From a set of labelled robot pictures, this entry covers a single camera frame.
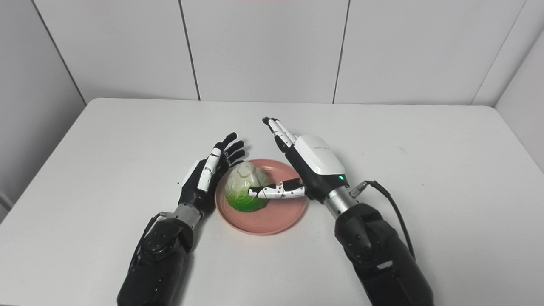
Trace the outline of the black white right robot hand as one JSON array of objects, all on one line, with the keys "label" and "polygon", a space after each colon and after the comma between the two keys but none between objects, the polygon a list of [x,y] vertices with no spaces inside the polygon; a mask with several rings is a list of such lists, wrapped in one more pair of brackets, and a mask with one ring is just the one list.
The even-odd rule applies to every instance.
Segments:
[{"label": "black white right robot hand", "polygon": [[322,203],[334,190],[349,187],[344,166],[323,138],[307,134],[296,136],[276,118],[264,117],[262,122],[273,133],[276,145],[299,178],[251,187],[248,196],[257,199],[309,196]]}]

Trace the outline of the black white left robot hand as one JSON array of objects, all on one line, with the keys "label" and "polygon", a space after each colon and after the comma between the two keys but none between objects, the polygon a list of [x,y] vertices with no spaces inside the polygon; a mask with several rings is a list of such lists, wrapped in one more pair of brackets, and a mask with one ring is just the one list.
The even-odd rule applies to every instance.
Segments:
[{"label": "black white left robot hand", "polygon": [[237,133],[228,134],[216,143],[212,152],[197,160],[184,179],[179,205],[192,205],[207,216],[214,210],[214,196],[219,181],[246,154],[245,143],[237,139]]}]

